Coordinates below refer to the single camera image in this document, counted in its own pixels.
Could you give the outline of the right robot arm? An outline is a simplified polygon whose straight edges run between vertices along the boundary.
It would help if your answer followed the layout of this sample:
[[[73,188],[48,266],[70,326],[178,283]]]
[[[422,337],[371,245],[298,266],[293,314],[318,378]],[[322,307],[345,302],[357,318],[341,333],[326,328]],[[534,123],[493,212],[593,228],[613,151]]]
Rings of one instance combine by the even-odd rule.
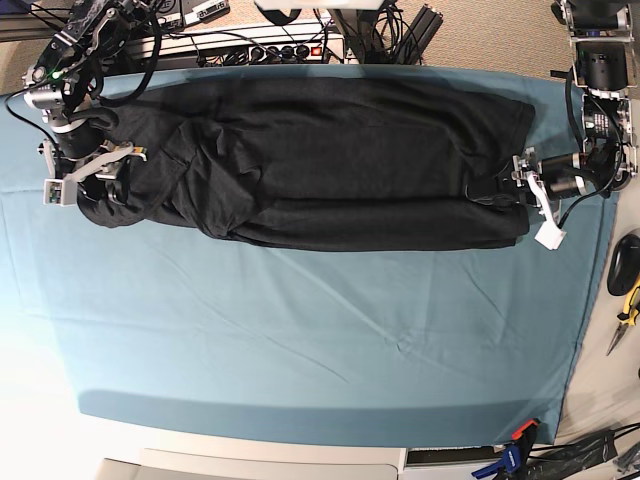
[[[26,104],[42,114],[45,138],[37,151],[49,173],[47,205],[72,206],[78,196],[123,205],[128,199],[130,164],[147,151],[130,141],[113,142],[117,108],[136,100],[149,85],[160,57],[162,30],[155,1],[76,1],[23,77]],[[105,66],[137,28],[151,29],[153,45],[139,85],[117,98],[103,96]]]

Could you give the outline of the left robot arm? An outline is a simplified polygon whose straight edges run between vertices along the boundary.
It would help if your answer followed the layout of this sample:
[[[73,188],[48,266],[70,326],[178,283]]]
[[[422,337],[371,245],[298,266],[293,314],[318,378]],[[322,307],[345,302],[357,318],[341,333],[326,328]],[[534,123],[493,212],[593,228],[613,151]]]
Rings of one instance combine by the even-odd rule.
[[[514,156],[499,173],[470,187],[470,199],[487,205],[551,206],[563,225],[561,201],[582,201],[625,188],[639,172],[631,89],[638,84],[630,1],[555,1],[566,27],[572,66],[560,73],[574,153],[540,159],[534,148]]]

